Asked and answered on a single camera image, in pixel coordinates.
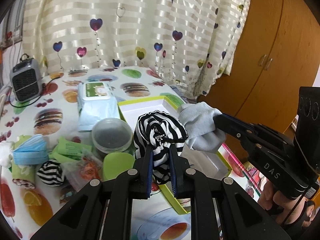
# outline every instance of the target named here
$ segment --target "pink heart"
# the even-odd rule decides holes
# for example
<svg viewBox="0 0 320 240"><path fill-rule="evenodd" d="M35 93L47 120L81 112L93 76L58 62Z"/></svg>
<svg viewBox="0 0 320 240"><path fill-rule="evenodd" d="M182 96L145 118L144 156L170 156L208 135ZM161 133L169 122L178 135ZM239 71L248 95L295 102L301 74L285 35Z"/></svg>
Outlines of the pink heart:
<svg viewBox="0 0 320 240"><path fill-rule="evenodd" d="M85 54L87 54L87 48L86 47L83 47L83 48L79 47L77 49L77 54L79 57L85 56Z"/></svg>

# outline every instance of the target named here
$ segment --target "wooden wardrobe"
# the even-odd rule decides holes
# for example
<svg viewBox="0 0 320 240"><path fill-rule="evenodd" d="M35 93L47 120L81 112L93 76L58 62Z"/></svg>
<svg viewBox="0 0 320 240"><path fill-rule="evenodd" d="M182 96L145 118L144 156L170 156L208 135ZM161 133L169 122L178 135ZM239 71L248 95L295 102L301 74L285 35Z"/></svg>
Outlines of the wooden wardrobe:
<svg viewBox="0 0 320 240"><path fill-rule="evenodd" d="M319 64L320 26L303 0L251 0L230 76L199 102L284 132L297 114L299 87L312 86ZM246 161L237 139L226 143Z"/></svg>

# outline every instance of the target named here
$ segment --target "human hand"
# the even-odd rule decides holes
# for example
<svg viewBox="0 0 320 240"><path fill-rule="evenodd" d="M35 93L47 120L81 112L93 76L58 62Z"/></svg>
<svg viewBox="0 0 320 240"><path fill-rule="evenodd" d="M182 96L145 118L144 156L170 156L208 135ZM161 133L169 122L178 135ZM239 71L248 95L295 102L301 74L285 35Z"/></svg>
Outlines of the human hand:
<svg viewBox="0 0 320 240"><path fill-rule="evenodd" d="M263 191L258 200L258 204L265 210L270 210L272 208L273 202L280 207L283 207L284 211L276 217L276 222L278 224L281 224L299 199L300 197L295 200L290 200L285 197L280 191L275 192L273 184L268 181L264 185ZM298 219L298 217L301 215L301 212L303 211L305 201L306 198L302 198L295 210L288 217L285 224L292 224Z"/></svg>

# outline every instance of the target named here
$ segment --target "striped curtain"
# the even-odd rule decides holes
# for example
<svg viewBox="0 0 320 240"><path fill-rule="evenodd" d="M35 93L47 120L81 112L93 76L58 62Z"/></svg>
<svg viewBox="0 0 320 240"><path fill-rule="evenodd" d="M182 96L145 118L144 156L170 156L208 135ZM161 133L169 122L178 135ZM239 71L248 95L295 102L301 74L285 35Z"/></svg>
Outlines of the striped curtain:
<svg viewBox="0 0 320 240"><path fill-rule="evenodd" d="M23 50L49 73L150 67L186 97L230 74L250 0L27 0Z"/></svg>

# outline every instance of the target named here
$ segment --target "metal handle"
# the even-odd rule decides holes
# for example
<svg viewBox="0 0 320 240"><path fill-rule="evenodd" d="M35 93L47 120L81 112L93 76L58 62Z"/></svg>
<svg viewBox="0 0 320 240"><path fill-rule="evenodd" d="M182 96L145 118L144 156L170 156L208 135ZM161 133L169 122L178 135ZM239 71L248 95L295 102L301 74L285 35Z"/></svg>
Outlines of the metal handle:
<svg viewBox="0 0 320 240"><path fill-rule="evenodd" d="M262 64L263 64L263 62L264 62L264 59L267 57L267 55L265 54L265 55L263 55L262 57L261 57L261 59L259 60L259 66L260 67L262 67Z"/></svg>
<svg viewBox="0 0 320 240"><path fill-rule="evenodd" d="M268 60L268 62L266 63L266 66L265 66L265 68L264 68L264 70L267 70L267 71L268 71L272 60L273 60L272 58L270 58L270 59Z"/></svg>

